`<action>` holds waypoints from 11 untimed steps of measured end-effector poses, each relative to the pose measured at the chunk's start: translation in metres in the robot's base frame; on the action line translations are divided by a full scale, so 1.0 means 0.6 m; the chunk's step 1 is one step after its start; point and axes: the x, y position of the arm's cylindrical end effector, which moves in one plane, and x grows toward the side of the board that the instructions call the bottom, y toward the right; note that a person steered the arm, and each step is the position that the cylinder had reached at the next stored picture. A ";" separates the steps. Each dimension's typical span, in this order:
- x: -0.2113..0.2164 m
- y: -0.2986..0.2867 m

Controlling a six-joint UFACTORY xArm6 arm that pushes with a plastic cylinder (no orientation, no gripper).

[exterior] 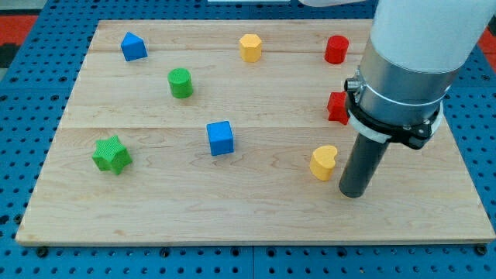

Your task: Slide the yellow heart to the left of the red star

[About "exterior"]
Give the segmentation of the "black clamp ring mount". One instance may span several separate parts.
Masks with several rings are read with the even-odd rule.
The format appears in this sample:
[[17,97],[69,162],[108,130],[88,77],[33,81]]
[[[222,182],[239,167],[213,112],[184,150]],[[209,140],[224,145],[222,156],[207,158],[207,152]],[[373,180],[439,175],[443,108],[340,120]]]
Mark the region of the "black clamp ring mount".
[[433,85],[436,81],[427,74],[359,68],[344,82],[350,124],[373,143],[421,149],[443,118],[443,89]]

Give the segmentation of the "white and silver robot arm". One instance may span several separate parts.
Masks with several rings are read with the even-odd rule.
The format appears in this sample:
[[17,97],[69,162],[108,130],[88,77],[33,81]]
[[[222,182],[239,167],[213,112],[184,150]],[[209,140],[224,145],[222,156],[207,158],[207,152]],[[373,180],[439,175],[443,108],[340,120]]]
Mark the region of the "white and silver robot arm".
[[432,138],[443,98],[495,14],[495,0],[380,0],[362,60],[344,82],[358,132],[339,181],[360,197],[389,143],[414,150]]

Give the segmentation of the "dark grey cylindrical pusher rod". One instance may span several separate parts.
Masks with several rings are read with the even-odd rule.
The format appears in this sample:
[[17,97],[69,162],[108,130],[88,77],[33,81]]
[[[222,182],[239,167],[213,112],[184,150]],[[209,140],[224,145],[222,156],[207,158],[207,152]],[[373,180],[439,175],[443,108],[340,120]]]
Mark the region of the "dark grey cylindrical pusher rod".
[[339,189],[345,196],[359,198],[363,195],[388,145],[389,142],[379,143],[361,134],[356,137],[339,180]]

